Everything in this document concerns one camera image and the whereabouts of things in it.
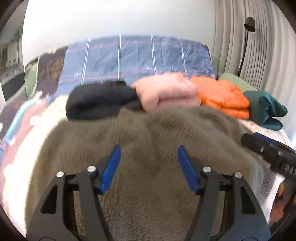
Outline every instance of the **black wall lamp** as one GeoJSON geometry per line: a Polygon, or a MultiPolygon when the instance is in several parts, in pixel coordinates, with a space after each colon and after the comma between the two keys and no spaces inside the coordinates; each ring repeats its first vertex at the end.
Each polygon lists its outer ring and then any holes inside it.
{"type": "Polygon", "coordinates": [[[239,66],[239,70],[237,71],[237,76],[239,77],[240,76],[240,73],[242,71],[242,65],[244,63],[244,57],[246,55],[246,49],[247,49],[247,43],[248,43],[248,35],[249,35],[249,32],[252,32],[254,33],[255,32],[255,20],[254,18],[252,17],[248,17],[244,23],[244,27],[246,29],[246,38],[244,40],[244,52],[243,52],[243,55],[242,55],[242,61],[241,61],[241,64],[239,66]]]}

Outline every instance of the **teal garment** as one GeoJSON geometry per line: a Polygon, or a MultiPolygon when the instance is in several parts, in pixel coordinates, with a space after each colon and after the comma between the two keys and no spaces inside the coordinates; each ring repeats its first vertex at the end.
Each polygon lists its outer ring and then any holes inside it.
{"type": "Polygon", "coordinates": [[[245,91],[244,96],[249,100],[250,119],[256,124],[279,131],[283,124],[272,117],[283,117],[288,113],[287,108],[265,91],[245,91]]]}

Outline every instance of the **white wall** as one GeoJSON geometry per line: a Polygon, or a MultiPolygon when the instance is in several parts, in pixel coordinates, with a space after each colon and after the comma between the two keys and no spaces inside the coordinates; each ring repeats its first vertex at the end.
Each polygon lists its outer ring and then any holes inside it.
{"type": "Polygon", "coordinates": [[[22,63],[22,37],[18,41],[19,62],[22,63]]]}
{"type": "Polygon", "coordinates": [[[23,28],[24,66],[40,53],[83,39],[174,36],[213,49],[216,0],[30,0],[23,28]]]}
{"type": "Polygon", "coordinates": [[[22,36],[22,27],[24,24],[24,18],[28,2],[29,0],[23,1],[6,23],[5,27],[0,33],[0,45],[10,42],[10,39],[14,38],[17,30],[20,31],[20,37],[22,36]]]}

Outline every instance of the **white curtain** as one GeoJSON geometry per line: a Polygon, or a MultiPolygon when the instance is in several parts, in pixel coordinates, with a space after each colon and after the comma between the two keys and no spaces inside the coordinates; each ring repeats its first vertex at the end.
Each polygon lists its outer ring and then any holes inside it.
{"type": "Polygon", "coordinates": [[[255,33],[249,33],[240,77],[261,91],[267,91],[288,109],[279,118],[296,147],[296,34],[271,0],[217,0],[213,55],[219,71],[236,74],[245,38],[243,24],[255,19],[255,33]]]}

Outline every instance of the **pink fleece jacket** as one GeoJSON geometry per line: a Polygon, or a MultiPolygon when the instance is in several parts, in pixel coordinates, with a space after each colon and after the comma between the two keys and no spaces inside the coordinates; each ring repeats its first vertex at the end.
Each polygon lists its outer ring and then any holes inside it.
{"type": "Polygon", "coordinates": [[[132,84],[147,112],[170,106],[199,106],[197,87],[180,73],[148,76],[132,84]]]}

